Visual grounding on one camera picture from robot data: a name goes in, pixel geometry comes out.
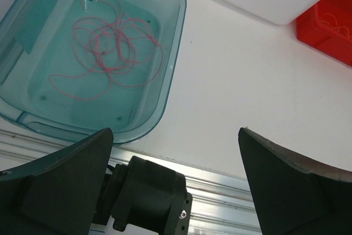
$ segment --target teal plastic tray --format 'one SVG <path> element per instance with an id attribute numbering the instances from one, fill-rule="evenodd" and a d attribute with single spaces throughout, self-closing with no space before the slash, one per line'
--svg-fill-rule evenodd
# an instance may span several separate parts
<path id="1" fill-rule="evenodd" d="M 156 74 L 151 82 L 136 88 L 113 84 L 94 100 L 59 92 L 50 76 L 86 72 L 75 58 L 74 22 L 89 16 L 109 20 L 113 11 L 95 0 L 84 0 L 85 9 L 82 0 L 16 0 L 0 23 L 0 115 L 18 126 L 69 141 L 105 127 L 113 130 L 118 144 L 150 132 L 167 103 L 186 0 L 120 2 L 130 17 L 147 21 L 163 56 L 158 49 L 147 63 L 117 79 L 123 84 L 142 84 Z M 147 56 L 152 45 L 141 41 L 136 49 L 139 56 Z M 81 78 L 54 76 L 51 80 L 66 94 L 79 98 L 94 97 L 108 86 L 108 78 L 94 72 Z"/>

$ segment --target red plastic crate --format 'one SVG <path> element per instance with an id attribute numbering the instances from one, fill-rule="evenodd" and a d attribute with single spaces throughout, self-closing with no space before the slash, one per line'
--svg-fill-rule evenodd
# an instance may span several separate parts
<path id="1" fill-rule="evenodd" d="M 352 0 L 319 1 L 297 18 L 296 28 L 297 39 L 352 66 Z"/>

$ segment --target screw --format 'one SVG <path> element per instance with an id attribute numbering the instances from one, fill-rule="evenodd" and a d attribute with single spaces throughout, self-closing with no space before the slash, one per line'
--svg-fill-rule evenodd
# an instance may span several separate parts
<path id="1" fill-rule="evenodd" d="M 181 212 L 180 219 L 183 220 L 185 217 L 187 217 L 187 213 L 186 213 L 186 211 L 183 210 L 183 211 Z"/>

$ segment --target white table surface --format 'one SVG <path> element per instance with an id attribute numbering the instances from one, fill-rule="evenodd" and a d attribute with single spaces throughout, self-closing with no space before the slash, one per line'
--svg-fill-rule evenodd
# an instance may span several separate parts
<path id="1" fill-rule="evenodd" d="M 188 0 L 165 114 L 126 145 L 148 155 L 245 177 L 238 130 L 352 171 L 352 69 L 219 0 Z M 5 122 L 0 127 L 32 132 Z"/>

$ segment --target pink string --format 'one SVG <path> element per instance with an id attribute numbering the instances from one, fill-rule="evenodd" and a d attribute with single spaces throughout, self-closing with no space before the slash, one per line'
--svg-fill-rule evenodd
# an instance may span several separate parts
<path id="1" fill-rule="evenodd" d="M 112 3 L 106 0 L 95 0 L 103 4 L 109 5 L 115 12 L 116 19 L 109 23 L 99 17 L 85 17 L 78 19 L 73 23 L 73 50 L 75 58 L 86 69 L 86 72 L 70 76 L 63 74 L 52 74 L 49 76 L 50 84 L 61 94 L 78 100 L 95 100 L 102 95 L 108 93 L 112 87 L 112 84 L 119 85 L 124 88 L 138 88 L 147 85 L 155 79 L 161 70 L 163 63 L 163 49 L 161 44 L 155 39 L 153 31 L 149 24 L 142 19 L 131 18 L 127 13 L 123 13 L 123 6 L 120 0 L 115 0 L 119 3 L 119 9 Z M 85 10 L 84 0 L 81 0 L 81 6 Z M 126 29 L 133 31 L 132 34 L 128 34 Z M 81 40 L 79 38 L 79 32 L 86 32 L 88 41 Z M 107 40 L 105 48 L 102 48 L 103 39 Z M 134 45 L 134 40 L 145 39 L 152 43 L 153 49 L 151 53 L 146 56 L 143 60 L 138 60 L 137 48 Z M 122 52 L 123 45 L 128 47 L 128 54 L 125 55 Z M 78 55 L 77 48 L 83 47 L 85 50 L 85 60 Z M 127 85 L 117 82 L 114 77 L 116 75 L 129 74 L 134 69 L 135 65 L 147 63 L 156 53 L 157 49 L 161 51 L 161 61 L 158 66 L 157 72 L 147 82 L 137 85 Z M 117 62 L 114 66 L 108 67 L 105 63 L 107 60 L 106 56 L 109 54 L 116 53 Z M 69 78 L 77 79 L 86 76 L 90 73 L 103 74 L 108 77 L 108 86 L 105 91 L 99 93 L 94 97 L 84 98 L 70 95 L 59 89 L 53 82 L 53 78 Z"/>

